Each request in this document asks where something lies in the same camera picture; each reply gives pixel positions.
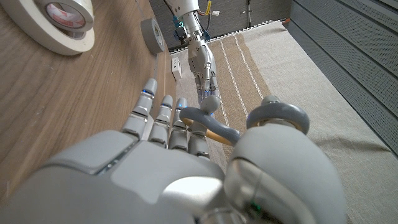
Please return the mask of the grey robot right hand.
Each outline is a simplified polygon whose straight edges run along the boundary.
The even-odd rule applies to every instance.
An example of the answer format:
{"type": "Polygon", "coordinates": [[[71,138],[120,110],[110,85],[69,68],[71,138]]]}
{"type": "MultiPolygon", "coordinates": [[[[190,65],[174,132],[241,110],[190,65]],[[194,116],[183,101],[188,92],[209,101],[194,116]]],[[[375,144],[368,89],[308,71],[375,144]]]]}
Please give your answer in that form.
{"type": "Polygon", "coordinates": [[[339,174],[303,109],[268,95],[245,133],[167,95],[152,124],[148,80],[120,131],[59,152],[1,208],[2,223],[344,223],[339,174]]]}

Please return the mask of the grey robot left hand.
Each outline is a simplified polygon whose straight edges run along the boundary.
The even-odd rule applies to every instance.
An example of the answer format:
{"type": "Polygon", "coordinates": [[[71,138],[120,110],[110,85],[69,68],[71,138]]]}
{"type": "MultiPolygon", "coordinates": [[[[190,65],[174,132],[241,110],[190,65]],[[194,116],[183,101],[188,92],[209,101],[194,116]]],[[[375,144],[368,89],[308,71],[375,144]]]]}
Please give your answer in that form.
{"type": "Polygon", "coordinates": [[[200,104],[211,95],[219,95],[215,58],[204,38],[205,33],[198,21],[197,12],[184,14],[182,21],[187,30],[188,63],[195,79],[200,104]]]}

